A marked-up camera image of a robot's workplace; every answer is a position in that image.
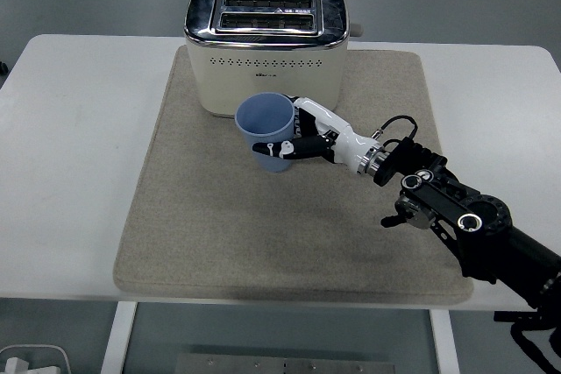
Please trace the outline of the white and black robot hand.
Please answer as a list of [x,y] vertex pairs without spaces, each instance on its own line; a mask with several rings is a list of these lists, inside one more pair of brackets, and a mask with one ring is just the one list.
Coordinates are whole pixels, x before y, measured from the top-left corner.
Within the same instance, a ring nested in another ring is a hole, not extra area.
[[376,138],[357,134],[334,111],[307,97],[294,97],[291,102],[300,135],[291,140],[254,143],[254,152],[285,160],[322,157],[360,175],[374,176],[378,172],[387,152]]

